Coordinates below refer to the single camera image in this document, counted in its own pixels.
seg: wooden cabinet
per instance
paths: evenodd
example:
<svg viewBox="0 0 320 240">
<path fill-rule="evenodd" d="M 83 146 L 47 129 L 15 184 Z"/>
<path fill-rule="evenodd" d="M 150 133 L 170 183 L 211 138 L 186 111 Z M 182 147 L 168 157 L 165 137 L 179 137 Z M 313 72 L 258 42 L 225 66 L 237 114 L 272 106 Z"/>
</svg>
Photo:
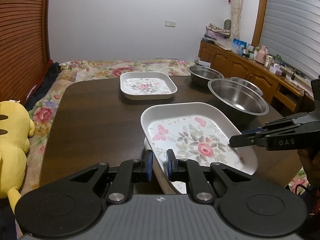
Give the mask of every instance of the wooden cabinet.
<svg viewBox="0 0 320 240">
<path fill-rule="evenodd" d="M 279 103 L 282 104 L 281 107 L 285 105 L 288 111 L 293 112 L 296 109 L 297 103 L 293 102 L 286 95 L 291 94 L 298 100 L 301 90 L 270 73 L 267 68 L 254 60 L 241 57 L 231 51 L 224 50 L 219 46 L 204 41 L 200 45 L 199 57 L 203 61 L 210 62 L 211 68 L 219 71 L 226 78 L 240 77 L 254 83 L 262 90 L 262 97 L 265 101 L 272 106 L 276 107 Z M 306 97 L 308 99 L 308 106 L 304 107 L 302 105 L 301 109 L 305 112 L 313 111 L 314 102 L 312 98 L 305 95 L 304 98 Z"/>
<path fill-rule="evenodd" d="M 224 77 L 229 77 L 228 56 L 223 51 L 212 52 L 210 68 L 220 72 Z"/>
<path fill-rule="evenodd" d="M 248 80 L 262 90 L 262 97 L 270 104 L 279 83 L 258 69 L 253 69 L 249 77 Z"/>
<path fill-rule="evenodd" d="M 212 54 L 211 49 L 207 46 L 207 44 L 201 43 L 198 57 L 202 61 L 210 62 L 211 54 Z"/>
<path fill-rule="evenodd" d="M 247 79 L 249 74 L 252 72 L 252 67 L 249 64 L 240 59 L 237 59 L 236 57 L 231 57 L 229 68 L 230 77 Z"/>
</svg>

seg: window blind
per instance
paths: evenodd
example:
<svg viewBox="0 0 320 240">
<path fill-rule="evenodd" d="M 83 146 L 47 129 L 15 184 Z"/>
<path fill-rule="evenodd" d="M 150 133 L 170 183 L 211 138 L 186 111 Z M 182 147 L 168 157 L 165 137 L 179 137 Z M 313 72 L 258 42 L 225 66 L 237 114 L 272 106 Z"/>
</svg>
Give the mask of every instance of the window blind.
<svg viewBox="0 0 320 240">
<path fill-rule="evenodd" d="M 320 0 L 268 0 L 260 44 L 308 76 L 320 75 Z"/>
</svg>

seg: person's hand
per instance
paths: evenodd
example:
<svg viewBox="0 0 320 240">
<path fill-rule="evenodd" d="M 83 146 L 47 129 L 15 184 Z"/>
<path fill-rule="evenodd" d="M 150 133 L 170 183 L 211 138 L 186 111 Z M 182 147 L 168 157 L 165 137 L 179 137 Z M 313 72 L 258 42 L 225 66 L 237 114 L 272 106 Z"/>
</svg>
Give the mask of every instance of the person's hand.
<svg viewBox="0 0 320 240">
<path fill-rule="evenodd" d="M 298 155 L 307 175 L 307 180 L 312 186 L 320 185 L 320 151 L 313 160 L 309 158 L 309 150 L 298 150 Z"/>
</svg>

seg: bed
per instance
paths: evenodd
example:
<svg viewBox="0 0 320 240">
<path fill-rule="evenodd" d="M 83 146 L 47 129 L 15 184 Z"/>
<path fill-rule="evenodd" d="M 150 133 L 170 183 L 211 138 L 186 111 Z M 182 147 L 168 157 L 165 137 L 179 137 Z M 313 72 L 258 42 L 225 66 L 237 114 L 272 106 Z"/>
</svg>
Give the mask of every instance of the bed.
<svg viewBox="0 0 320 240">
<path fill-rule="evenodd" d="M 50 59 L 47 35 L 48 0 L 0 0 L 0 100 L 26 102 L 27 95 L 38 86 L 47 72 Z M 36 132 L 30 138 L 27 173 L 21 194 L 37 188 L 54 115 L 65 89 L 90 79 L 118 78 L 129 71 L 158 71 L 168 75 L 189 75 L 192 62 L 176 60 L 153 61 L 85 61 L 62 63 L 61 73 L 45 97 L 31 111 Z M 297 184 L 308 184 L 301 170 L 290 182 L 291 190 Z"/>
</svg>

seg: pink butterfly print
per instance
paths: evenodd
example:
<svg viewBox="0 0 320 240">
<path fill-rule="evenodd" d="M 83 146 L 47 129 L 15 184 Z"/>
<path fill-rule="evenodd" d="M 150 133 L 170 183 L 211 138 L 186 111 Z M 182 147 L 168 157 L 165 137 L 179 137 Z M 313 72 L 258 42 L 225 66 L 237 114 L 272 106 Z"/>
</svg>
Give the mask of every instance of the pink butterfly print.
<svg viewBox="0 0 320 240">
<path fill-rule="evenodd" d="M 199 117 L 195 118 L 195 121 L 198 122 L 202 127 L 205 127 L 206 122 L 202 119 L 200 119 Z"/>
<path fill-rule="evenodd" d="M 160 139 L 165 141 L 167 138 L 164 136 L 164 134 L 168 133 L 169 131 L 167 129 L 164 129 L 162 125 L 158 125 L 158 134 L 156 134 L 152 139 L 154 141 L 159 141 Z"/>
</svg>

